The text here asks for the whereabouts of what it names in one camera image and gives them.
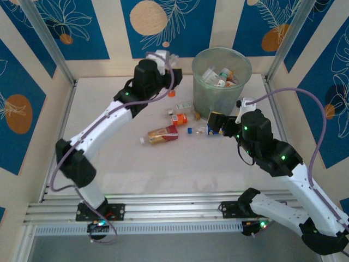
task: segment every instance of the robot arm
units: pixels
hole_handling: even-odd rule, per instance
[[[158,50],[156,54],[169,64],[176,62],[174,59],[177,57],[170,56],[168,51]],[[96,170],[90,161],[104,141],[148,105],[138,102],[150,100],[162,88],[170,87],[171,75],[165,69],[165,62],[158,56],[150,54],[147,59],[139,61],[135,67],[134,78],[127,81],[107,109],[85,130],[69,141],[60,139],[56,143],[57,162],[61,161],[68,150],[76,145],[60,170],[65,177],[74,181],[85,201],[102,215],[105,215],[109,209],[108,202],[95,181]],[[173,74],[172,88],[175,88],[182,80],[182,71],[173,69]],[[95,216],[87,206],[83,209],[91,214],[87,217]]]
[[[246,105],[253,99],[244,98],[238,103],[237,117],[211,113],[208,123],[215,132],[220,128],[224,136],[234,136],[238,145],[253,157],[256,164],[273,179],[287,185],[290,192],[302,204],[305,211],[296,210],[269,199],[253,188],[239,198],[238,206],[247,216],[252,214],[269,217],[290,228],[302,237],[304,243],[321,255],[343,251],[348,244],[348,215],[342,212],[314,181],[308,181],[308,169],[296,150],[286,142],[273,138],[271,122],[255,104]],[[314,189],[337,212],[337,219]]]

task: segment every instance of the purple cable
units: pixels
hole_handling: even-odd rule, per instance
[[[63,162],[68,158],[68,156],[72,153],[72,151],[74,149],[76,149],[76,147],[88,136],[89,133],[91,133],[99,124],[101,124],[106,118],[108,118],[110,115],[112,115],[114,112],[116,112],[117,110],[121,109],[121,108],[124,108],[126,106],[131,106],[131,105],[141,105],[141,104],[149,104],[149,103],[153,103],[153,102],[156,102],[156,101],[159,101],[160,99],[164,98],[165,96],[168,95],[168,93],[172,90],[173,88],[173,85],[175,83],[175,74],[172,70],[172,67],[170,66],[170,64],[168,63],[168,61],[166,61],[162,56],[158,55],[157,53],[154,53],[154,52],[147,52],[146,55],[153,55],[153,56],[156,56],[157,58],[161,59],[164,61],[165,65],[168,67],[169,71],[170,71],[170,75],[171,75],[171,83],[170,83],[170,87],[168,88],[168,90],[162,94],[161,96],[157,97],[157,98],[154,98],[152,100],[145,100],[145,101],[138,101],[138,102],[129,102],[129,103],[126,103],[126,104],[123,104],[123,105],[120,105],[118,106],[117,108],[111,110],[109,113],[108,113],[108,116],[103,116],[101,117],[97,122],[95,122],[94,125],[92,125],[89,130],[86,131],[86,133],[84,133],[84,135],[81,137],[81,139],[79,141],[77,141],[75,144],[72,145],[72,147],[65,153],[65,155],[62,157],[62,159],[58,162],[56,168],[54,169],[53,173],[52,173],[52,177],[50,179],[50,188],[53,192],[60,192],[62,190],[65,190],[67,188],[74,188],[77,195],[80,197],[80,199],[83,201],[83,203],[89,208],[91,209],[97,216],[99,216],[101,219],[103,219],[111,228],[112,230],[115,232],[115,235],[117,235],[117,230],[116,228],[113,226],[113,224],[111,222],[109,222],[109,220],[107,218],[105,218],[101,213],[99,213],[96,209],[94,209],[86,200],[85,198],[81,195],[81,193],[79,192],[79,189],[76,185],[74,184],[70,184],[70,185],[67,185],[67,186],[64,186],[64,187],[61,187],[61,188],[55,188],[53,186],[54,184],[54,181],[55,181],[55,178],[57,176],[57,173],[59,171],[59,169],[61,168]],[[101,241],[95,241],[93,239],[91,239],[92,242],[95,242],[95,243],[100,243],[100,244],[112,244],[116,241],[116,237],[111,240],[111,241],[108,241],[108,242],[101,242]]]
[[[321,110],[321,114],[322,114],[322,131],[321,131],[321,135],[320,135],[320,138],[318,140],[318,143],[315,147],[315,150],[311,156],[311,159],[310,159],[310,164],[309,164],[309,170],[308,170],[308,181],[310,183],[310,186],[313,188],[315,194],[324,202],[324,204],[330,209],[330,211],[333,213],[333,215],[335,216],[335,218],[337,219],[337,222],[340,223],[341,221],[341,217],[337,214],[337,212],[334,210],[334,208],[330,205],[330,203],[325,199],[325,197],[316,189],[314,188],[314,181],[312,180],[312,168],[314,166],[314,162],[315,162],[315,158],[316,158],[316,155],[318,154],[319,150],[320,150],[320,146],[322,144],[322,141],[323,141],[323,138],[325,136],[325,132],[326,132],[326,122],[327,122],[327,119],[326,119],[326,113],[325,113],[325,110],[320,102],[320,100],[312,93],[310,93],[309,91],[307,90],[304,90],[304,89],[300,89],[300,88],[293,88],[293,87],[287,87],[287,88],[281,88],[281,89],[278,89],[278,90],[275,90],[275,91],[272,91],[270,93],[267,93],[266,95],[260,97],[259,99],[256,99],[252,102],[248,102],[246,103],[246,105],[252,105],[252,104],[255,104],[255,103],[258,103],[259,101],[262,101],[264,99],[266,99],[267,97],[270,97],[276,93],[279,93],[279,92],[283,92],[283,91],[296,91],[296,92],[300,92],[300,93],[304,93],[306,95],[308,95],[309,97],[311,97],[315,102],[316,104],[318,105],[318,107],[320,108]],[[349,227],[344,224],[344,223],[340,223],[349,233]]]

